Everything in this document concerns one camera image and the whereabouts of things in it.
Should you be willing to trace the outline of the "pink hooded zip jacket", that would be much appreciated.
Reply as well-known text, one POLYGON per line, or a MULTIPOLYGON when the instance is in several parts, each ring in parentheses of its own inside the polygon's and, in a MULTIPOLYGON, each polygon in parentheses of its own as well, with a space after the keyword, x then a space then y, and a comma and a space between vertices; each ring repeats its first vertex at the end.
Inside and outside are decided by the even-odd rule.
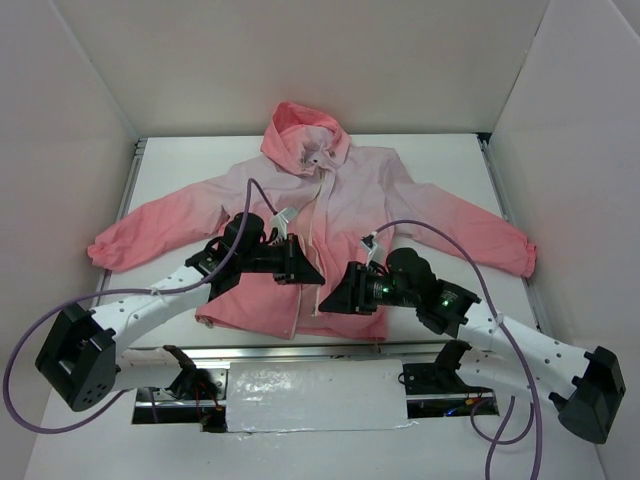
POLYGON ((536 266, 535 245, 516 227, 414 181, 395 150, 356 146, 335 119, 290 102, 276 108, 257 157, 138 207, 100 233, 88 255, 96 266, 123 272, 219 234, 244 208, 268 218, 287 207, 298 212, 292 232, 324 284, 279 286, 245 274, 237 287, 198 308, 198 322, 283 339, 385 339, 383 311, 358 316, 319 309, 347 263, 365 260, 360 241, 369 232, 384 247, 395 235, 407 236, 517 277, 531 276, 536 266))

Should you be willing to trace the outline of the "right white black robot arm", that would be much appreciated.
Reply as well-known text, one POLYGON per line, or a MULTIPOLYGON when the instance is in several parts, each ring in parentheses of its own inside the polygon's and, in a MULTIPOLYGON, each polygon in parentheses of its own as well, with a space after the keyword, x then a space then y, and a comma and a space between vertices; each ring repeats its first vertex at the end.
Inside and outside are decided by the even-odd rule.
POLYGON ((442 389, 501 390, 554 409, 559 423, 587 442, 607 441, 626 393, 609 349, 588 351, 492 312, 475 293, 437 278, 411 248, 392 251, 384 267, 349 262, 319 309, 371 315, 381 306, 412 308, 423 326, 449 337, 434 370, 442 389))

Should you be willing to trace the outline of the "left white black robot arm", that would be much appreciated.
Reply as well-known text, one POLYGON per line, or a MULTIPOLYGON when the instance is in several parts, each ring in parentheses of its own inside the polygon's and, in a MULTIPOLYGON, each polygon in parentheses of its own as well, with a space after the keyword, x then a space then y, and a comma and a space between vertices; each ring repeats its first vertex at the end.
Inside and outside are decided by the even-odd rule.
POLYGON ((325 282, 297 235, 283 227, 267 235, 259 216, 240 213, 222 235, 156 284, 117 290, 117 301, 91 309, 74 300, 58 310, 36 368, 74 412, 94 407, 117 389, 159 387, 185 398, 196 386, 196 367, 186 354, 172 346, 149 353, 131 346, 172 318, 229 292, 245 274, 269 274, 285 286, 325 282))

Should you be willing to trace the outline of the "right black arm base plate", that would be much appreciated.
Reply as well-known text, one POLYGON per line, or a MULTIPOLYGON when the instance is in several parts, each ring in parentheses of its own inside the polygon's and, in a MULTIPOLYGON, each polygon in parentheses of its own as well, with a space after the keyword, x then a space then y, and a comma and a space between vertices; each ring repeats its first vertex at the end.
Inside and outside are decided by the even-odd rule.
POLYGON ((403 364, 397 380, 405 390, 409 419, 468 417, 474 408, 479 415, 498 414, 492 390, 469 386, 457 375, 470 350, 466 342, 452 340, 431 362, 403 364))

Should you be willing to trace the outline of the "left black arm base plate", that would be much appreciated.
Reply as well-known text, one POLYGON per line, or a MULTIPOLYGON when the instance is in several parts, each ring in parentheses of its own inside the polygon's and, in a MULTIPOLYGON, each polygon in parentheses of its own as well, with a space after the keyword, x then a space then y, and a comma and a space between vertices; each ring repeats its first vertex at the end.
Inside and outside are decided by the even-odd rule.
POLYGON ((192 424, 202 432, 226 433, 226 368, 196 365, 184 351, 166 346, 177 372, 165 374, 159 385, 136 390, 133 425, 192 424))

